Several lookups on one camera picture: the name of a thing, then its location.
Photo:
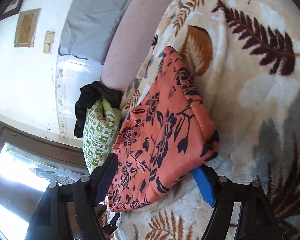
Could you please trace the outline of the stained glass window panel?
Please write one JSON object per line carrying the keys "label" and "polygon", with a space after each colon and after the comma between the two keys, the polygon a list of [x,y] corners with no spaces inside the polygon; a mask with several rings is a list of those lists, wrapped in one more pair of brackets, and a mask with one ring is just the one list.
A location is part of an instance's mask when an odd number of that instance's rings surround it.
{"label": "stained glass window panel", "polygon": [[45,160],[7,142],[0,153],[0,175],[43,191],[48,183],[71,184],[87,175],[87,172]]}

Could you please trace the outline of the pink bolster cushion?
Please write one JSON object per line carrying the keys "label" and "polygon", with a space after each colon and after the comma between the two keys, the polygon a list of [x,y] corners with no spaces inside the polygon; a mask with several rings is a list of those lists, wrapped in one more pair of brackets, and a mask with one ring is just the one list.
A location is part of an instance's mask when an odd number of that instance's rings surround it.
{"label": "pink bolster cushion", "polygon": [[110,44],[101,82],[125,91],[146,59],[155,31],[173,0],[132,0]]}

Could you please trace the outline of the black garment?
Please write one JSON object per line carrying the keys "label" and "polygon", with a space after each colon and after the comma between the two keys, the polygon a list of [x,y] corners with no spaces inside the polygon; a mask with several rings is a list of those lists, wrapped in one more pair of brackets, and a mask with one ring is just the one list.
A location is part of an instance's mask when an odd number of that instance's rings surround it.
{"label": "black garment", "polygon": [[93,107],[96,101],[106,99],[111,107],[119,108],[122,100],[122,92],[106,87],[100,81],[94,81],[81,89],[79,100],[75,103],[76,123],[74,127],[74,136],[81,139],[87,116],[87,110]]}

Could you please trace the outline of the orange floral print garment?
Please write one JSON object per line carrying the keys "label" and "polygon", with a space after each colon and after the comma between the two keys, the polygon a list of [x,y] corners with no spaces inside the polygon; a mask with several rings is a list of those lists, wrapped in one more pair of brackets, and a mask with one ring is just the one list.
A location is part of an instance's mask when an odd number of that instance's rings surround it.
{"label": "orange floral print garment", "polygon": [[108,191],[113,212],[156,202],[187,173],[217,156],[219,134],[174,48],[164,49],[161,71],[127,115],[112,150],[119,159]]}

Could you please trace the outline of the beige wall switch plate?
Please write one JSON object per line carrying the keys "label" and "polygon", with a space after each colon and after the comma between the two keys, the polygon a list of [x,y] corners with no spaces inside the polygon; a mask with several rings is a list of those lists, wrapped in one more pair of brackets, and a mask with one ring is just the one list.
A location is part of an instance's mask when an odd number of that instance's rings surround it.
{"label": "beige wall switch plate", "polygon": [[51,46],[54,42],[55,38],[55,33],[51,31],[47,31],[45,34],[45,40],[44,40],[44,48],[43,48],[43,53],[49,54]]}

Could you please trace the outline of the dark picture frame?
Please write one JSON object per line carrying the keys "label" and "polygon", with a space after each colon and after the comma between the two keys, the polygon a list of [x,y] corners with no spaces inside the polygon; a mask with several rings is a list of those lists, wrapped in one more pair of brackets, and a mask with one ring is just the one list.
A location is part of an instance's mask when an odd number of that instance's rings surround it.
{"label": "dark picture frame", "polygon": [[0,15],[0,21],[19,14],[23,0],[12,0],[5,11]]}

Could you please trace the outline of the framed wall plaque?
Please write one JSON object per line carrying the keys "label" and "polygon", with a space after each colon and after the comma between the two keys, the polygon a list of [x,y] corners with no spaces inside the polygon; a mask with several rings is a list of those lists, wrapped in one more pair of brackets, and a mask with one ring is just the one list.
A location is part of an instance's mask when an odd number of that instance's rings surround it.
{"label": "framed wall plaque", "polygon": [[15,31],[14,47],[34,47],[34,37],[41,9],[22,11]]}

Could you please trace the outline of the leaf pattern fleece blanket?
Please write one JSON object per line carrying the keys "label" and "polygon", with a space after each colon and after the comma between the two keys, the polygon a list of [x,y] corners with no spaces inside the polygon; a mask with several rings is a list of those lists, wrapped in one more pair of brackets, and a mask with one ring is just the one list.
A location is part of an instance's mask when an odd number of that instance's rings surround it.
{"label": "leaf pattern fleece blanket", "polygon": [[[292,0],[173,0],[121,101],[123,122],[162,69],[164,49],[186,64],[219,134],[204,163],[217,181],[262,188],[277,227],[300,236],[300,11]],[[190,171],[164,196],[120,213],[114,239],[201,239],[213,209]]]}

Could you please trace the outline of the grey blue pillow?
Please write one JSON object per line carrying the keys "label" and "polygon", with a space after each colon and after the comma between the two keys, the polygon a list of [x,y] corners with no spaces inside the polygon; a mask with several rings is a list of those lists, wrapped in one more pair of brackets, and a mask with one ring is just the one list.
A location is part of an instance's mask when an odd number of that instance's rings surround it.
{"label": "grey blue pillow", "polygon": [[58,53],[104,63],[109,46],[132,0],[72,0]]}

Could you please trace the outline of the green checkered pillow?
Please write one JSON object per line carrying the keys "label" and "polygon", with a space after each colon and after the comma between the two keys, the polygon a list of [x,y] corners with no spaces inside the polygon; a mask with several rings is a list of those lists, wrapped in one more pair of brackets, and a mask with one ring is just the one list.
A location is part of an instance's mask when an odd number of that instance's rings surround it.
{"label": "green checkered pillow", "polygon": [[102,98],[87,110],[83,129],[83,154],[89,173],[101,166],[116,140],[121,122],[121,111]]}

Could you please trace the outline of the dark wooden door frame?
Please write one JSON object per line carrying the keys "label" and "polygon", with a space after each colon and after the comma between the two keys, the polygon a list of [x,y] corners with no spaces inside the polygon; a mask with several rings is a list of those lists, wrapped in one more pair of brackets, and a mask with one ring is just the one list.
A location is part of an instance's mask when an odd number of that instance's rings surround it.
{"label": "dark wooden door frame", "polygon": [[88,173],[80,148],[22,132],[0,121],[0,205],[29,222],[50,181]]}

